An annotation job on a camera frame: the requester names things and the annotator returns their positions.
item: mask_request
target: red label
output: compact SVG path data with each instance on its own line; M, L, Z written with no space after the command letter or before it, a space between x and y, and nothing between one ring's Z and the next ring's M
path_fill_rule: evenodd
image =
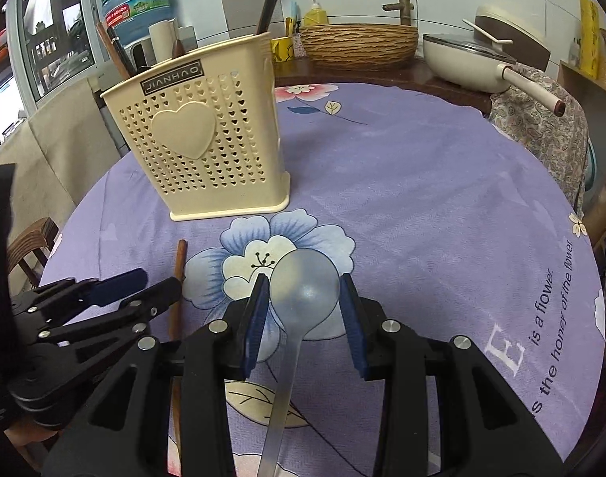
M115 7L113 10L107 13L107 27L114 27L118 23L129 19L130 9L129 4L122 4Z

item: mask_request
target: window pane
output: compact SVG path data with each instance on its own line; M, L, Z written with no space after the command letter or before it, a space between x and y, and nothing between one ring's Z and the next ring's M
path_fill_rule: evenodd
M0 86L0 140L4 139L3 135L11 132L10 128L18 120L18 111L21 109L21 95L16 80L12 77Z
M22 0L25 66L38 100L94 64L80 0Z

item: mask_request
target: spoon handle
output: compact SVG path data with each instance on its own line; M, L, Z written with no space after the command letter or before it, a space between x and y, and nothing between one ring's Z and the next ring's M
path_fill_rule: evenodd
M261 462L257 477L274 477L276 463L279 459L279 451L283 440L285 422L288 419L289 399L294 386L294 375L299 363L299 352L301 351L300 338L288 338L285 344L285 353L281 363L279 382L276 385L274 404L270 414L270 422L267 427L266 442L261 454Z

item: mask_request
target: woven bowl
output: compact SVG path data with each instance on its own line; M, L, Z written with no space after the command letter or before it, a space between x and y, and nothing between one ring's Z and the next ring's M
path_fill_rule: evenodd
M381 70L413 57L418 47L418 28L319 25L302 28L301 42L315 62L348 70Z

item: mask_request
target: translucent plastic spoon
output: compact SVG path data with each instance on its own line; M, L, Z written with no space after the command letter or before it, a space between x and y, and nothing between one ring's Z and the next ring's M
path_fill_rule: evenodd
M270 299L287 340L257 477L274 477L303 337L332 313L339 289L334 263L318 251L296 249L274 267Z

